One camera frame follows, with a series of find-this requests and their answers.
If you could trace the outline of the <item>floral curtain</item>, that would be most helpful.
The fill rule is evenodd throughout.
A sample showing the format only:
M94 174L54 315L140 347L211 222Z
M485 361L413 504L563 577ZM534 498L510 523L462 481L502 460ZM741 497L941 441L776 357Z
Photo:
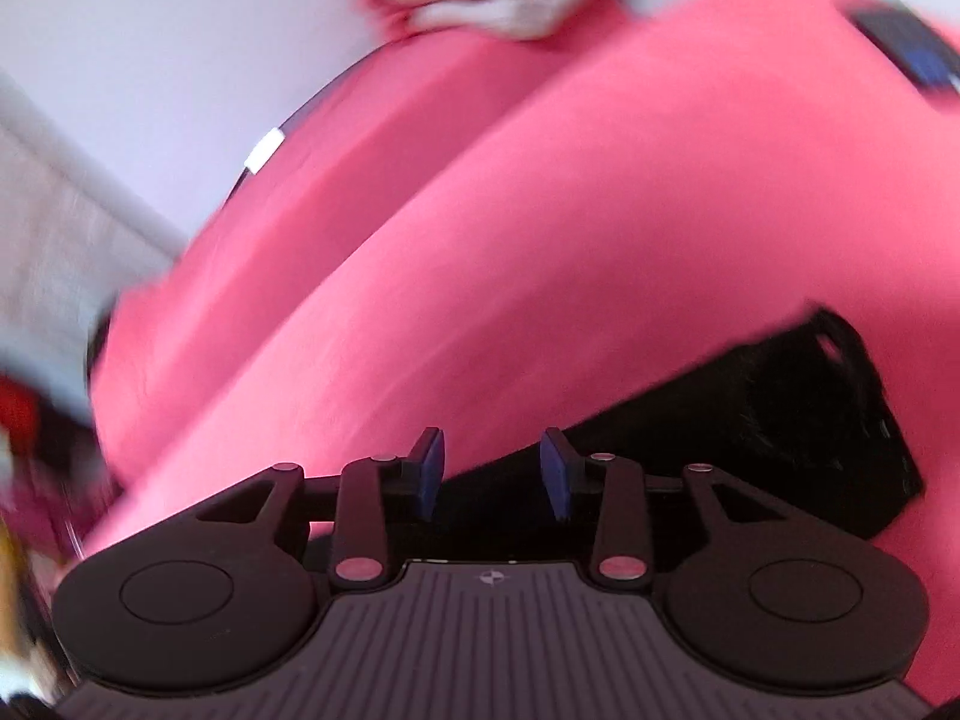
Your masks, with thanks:
M184 245L3 76L3 371L88 422L86 350L98 320Z

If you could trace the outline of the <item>pink bed far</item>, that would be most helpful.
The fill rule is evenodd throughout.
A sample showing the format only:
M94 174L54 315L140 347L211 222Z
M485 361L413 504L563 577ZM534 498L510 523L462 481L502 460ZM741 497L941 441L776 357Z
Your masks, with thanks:
M133 484L148 472L423 185L628 21L620 0L589 0L542 41L448 29L350 68L171 270L114 302L89 384L114 475Z

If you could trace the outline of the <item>white label on bed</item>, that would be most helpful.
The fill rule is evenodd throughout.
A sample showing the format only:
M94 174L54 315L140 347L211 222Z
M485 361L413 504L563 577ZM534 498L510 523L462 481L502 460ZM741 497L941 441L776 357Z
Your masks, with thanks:
M257 174L277 153L283 142L285 142L285 132L280 127L270 128L245 156L245 171Z

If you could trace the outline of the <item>black pants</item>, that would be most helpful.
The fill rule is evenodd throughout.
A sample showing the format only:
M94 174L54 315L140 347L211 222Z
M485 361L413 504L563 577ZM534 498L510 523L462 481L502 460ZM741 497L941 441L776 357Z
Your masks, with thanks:
M827 307L563 433L581 454L612 452L652 476L713 463L862 539L885 530L926 489L861 335ZM431 526L439 555L451 559L560 554L539 447L446 481Z

